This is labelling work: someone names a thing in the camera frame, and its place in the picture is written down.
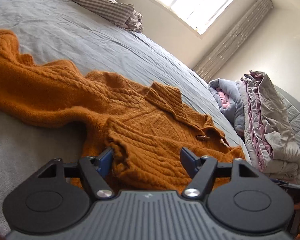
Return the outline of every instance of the circular pad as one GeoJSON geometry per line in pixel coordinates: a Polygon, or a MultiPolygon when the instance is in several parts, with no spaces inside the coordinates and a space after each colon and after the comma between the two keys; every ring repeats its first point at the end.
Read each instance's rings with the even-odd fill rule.
{"type": "Polygon", "coordinates": [[[210,193],[207,208],[212,216],[241,232],[284,229],[293,214],[291,197],[268,178],[236,179],[210,193]]]}
{"type": "Polygon", "coordinates": [[[245,190],[234,196],[234,203],[243,210],[262,211],[271,204],[271,198],[257,190],[245,190]]]}
{"type": "Polygon", "coordinates": [[[26,199],[26,205],[33,211],[47,212],[56,209],[62,203],[62,196],[54,191],[39,191],[26,199]]]}

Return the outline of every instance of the bed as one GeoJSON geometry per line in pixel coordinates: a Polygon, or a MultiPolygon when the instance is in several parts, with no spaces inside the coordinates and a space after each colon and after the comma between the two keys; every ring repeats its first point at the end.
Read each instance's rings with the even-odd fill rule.
{"type": "MultiPolygon", "coordinates": [[[[143,34],[122,30],[71,0],[0,0],[0,28],[12,30],[20,51],[33,55],[37,64],[63,58],[72,60],[82,74],[110,71],[146,86],[157,81],[178,87],[183,102],[211,115],[230,145],[240,145],[250,162],[207,84],[143,34]]],[[[9,231],[1,211],[4,197],[50,159],[75,161],[84,138],[81,124],[44,129],[0,111],[0,233],[9,231]]]]}

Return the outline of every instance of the metal screw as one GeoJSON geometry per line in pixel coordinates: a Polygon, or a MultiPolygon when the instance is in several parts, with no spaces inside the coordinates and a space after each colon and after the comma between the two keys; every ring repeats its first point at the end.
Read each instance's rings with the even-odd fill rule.
{"type": "Polygon", "coordinates": [[[97,196],[101,198],[111,197],[113,195],[112,191],[109,189],[101,189],[97,191],[97,196]]]}
{"type": "Polygon", "coordinates": [[[197,197],[200,195],[200,191],[196,188],[187,188],[184,193],[188,197],[197,197]]]}

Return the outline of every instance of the pink blanket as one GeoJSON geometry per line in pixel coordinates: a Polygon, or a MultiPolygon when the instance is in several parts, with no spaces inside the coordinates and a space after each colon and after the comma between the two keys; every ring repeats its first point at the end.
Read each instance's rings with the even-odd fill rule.
{"type": "Polygon", "coordinates": [[[222,103],[222,108],[226,109],[230,106],[230,100],[229,100],[229,95],[224,93],[221,88],[216,88],[216,91],[218,92],[221,103],[222,103]]]}

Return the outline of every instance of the white wall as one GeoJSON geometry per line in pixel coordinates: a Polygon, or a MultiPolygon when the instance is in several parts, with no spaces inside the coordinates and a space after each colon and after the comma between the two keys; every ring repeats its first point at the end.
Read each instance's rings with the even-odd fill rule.
{"type": "Polygon", "coordinates": [[[143,16],[144,34],[189,68],[239,20],[255,0],[234,0],[200,39],[166,8],[153,0],[119,0],[132,3],[143,16]]]}
{"type": "Polygon", "coordinates": [[[213,79],[237,80],[249,70],[266,72],[300,102],[300,12],[273,9],[213,79]]]}

